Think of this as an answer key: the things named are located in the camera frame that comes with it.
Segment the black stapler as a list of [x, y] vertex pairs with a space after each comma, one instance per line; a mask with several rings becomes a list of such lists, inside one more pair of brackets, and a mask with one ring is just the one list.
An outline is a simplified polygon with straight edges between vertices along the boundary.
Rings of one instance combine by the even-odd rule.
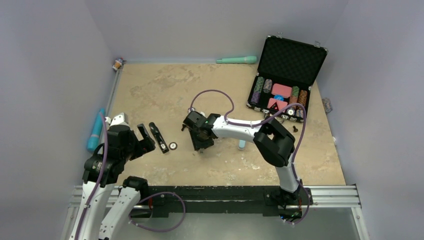
[[150, 122], [148, 125], [149, 125], [150, 131], [151, 131], [154, 139], [158, 143], [158, 146], [159, 146], [161, 152], [163, 154], [169, 152], [169, 147], [166, 144], [166, 142], [165, 142], [161, 132], [159, 131], [159, 128], [156, 126], [156, 124], [154, 122]]

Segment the light blue stapler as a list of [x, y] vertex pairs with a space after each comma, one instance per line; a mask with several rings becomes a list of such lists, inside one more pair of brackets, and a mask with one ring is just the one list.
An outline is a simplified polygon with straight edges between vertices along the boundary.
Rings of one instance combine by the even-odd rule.
[[239, 140], [239, 142], [238, 142], [238, 149], [240, 151], [242, 151], [242, 150], [245, 149], [245, 147], [246, 147], [246, 141], [245, 140]]

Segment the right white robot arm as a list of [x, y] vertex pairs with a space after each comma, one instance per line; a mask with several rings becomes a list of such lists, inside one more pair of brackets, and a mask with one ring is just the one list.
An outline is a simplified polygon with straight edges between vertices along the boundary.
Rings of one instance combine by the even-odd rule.
[[301, 179], [294, 167], [295, 137], [276, 119], [247, 121], [211, 113], [208, 117], [190, 111], [183, 120], [189, 129], [195, 149], [206, 149], [214, 139], [230, 138], [253, 143], [263, 159], [275, 167], [280, 196], [288, 204], [300, 198]]

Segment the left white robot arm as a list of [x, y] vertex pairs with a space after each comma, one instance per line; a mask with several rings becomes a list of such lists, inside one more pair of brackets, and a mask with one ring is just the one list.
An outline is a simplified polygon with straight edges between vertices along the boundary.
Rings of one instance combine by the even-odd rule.
[[129, 176], [123, 181], [116, 202], [107, 209], [118, 177], [127, 161], [132, 161], [155, 149], [155, 143], [143, 124], [137, 125], [142, 140], [125, 123], [112, 124], [105, 142], [98, 145], [84, 164], [80, 207], [71, 240], [114, 240], [127, 224], [132, 208], [149, 199], [148, 181]]

